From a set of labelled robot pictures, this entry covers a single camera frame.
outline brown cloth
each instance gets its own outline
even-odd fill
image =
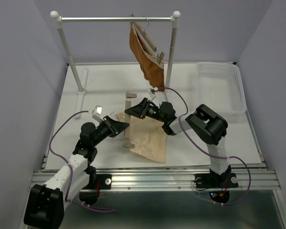
[[[157,63],[157,57],[145,45],[143,38],[139,35],[133,23],[130,28],[129,46],[140,64],[144,78],[149,81],[149,84],[152,87],[164,87],[164,62],[160,61],[160,64]]]
[[[124,112],[118,113],[116,117],[120,122],[125,121]],[[130,140],[134,144],[134,148],[129,150],[152,161],[165,163],[167,135],[162,129],[162,125],[163,123],[149,117],[139,119],[132,116]]]

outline white table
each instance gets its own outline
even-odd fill
[[[199,105],[196,100],[196,78],[194,63],[175,63],[173,66],[171,87],[176,89],[187,101],[189,110],[193,111]],[[83,110],[93,109],[96,105],[103,107],[102,116],[116,113],[125,108],[125,92],[137,93],[138,97],[132,100],[132,105],[148,97],[147,89],[151,86],[144,79],[138,64],[112,64],[112,65],[80,65],[77,66],[79,75],[88,69],[87,95],[84,98]],[[65,85],[62,92],[54,131],[69,118],[75,109],[77,99],[77,86],[70,67],[68,68]],[[169,102],[178,114],[185,111],[184,104],[173,92],[168,93]],[[253,135],[245,114],[235,117],[225,117],[229,127],[226,136],[226,153],[228,156],[239,156],[248,164],[260,164]],[[82,114],[80,119],[72,119],[55,137],[52,148],[56,153],[70,157],[79,140],[81,125],[94,121],[90,115]],[[203,149],[207,150],[193,130],[190,136]],[[141,157],[128,149],[123,148],[123,134],[116,138],[106,138],[98,146],[98,155],[93,166],[96,168],[149,168],[149,167],[188,167],[210,165],[209,157],[196,149],[183,133],[168,136],[166,146],[166,163],[156,163]],[[231,164],[240,164],[230,159]],[[60,169],[64,162],[49,153],[46,170]]]

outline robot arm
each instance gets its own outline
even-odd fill
[[[98,127],[91,122],[82,125],[80,140],[69,163],[42,186],[34,185],[31,188],[24,215],[25,224],[40,229],[58,229],[64,211],[74,197],[85,186],[93,186],[96,170],[91,163],[97,154],[96,146],[108,136],[116,137],[129,126],[108,116],[97,120],[100,122]]]
[[[179,118],[169,102],[162,102],[158,107],[144,98],[138,105],[126,109],[125,113],[141,119],[147,116],[163,122],[162,129],[168,135],[176,135],[183,131]],[[231,176],[231,167],[225,152],[228,123],[204,104],[198,106],[194,112],[182,116],[180,121],[184,130],[193,129],[197,133],[206,143],[208,154],[210,154],[210,176],[199,181],[200,188],[222,187]]]

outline hanger hook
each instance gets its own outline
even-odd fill
[[[148,25],[144,28],[144,32],[146,32],[146,28],[148,28],[148,26],[149,26],[148,18],[147,18],[147,17],[145,17],[145,18],[146,18],[146,20],[147,20]]]

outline white plastic basket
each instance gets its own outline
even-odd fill
[[[239,68],[234,64],[198,62],[196,64],[199,104],[220,115],[235,115],[247,110]]]

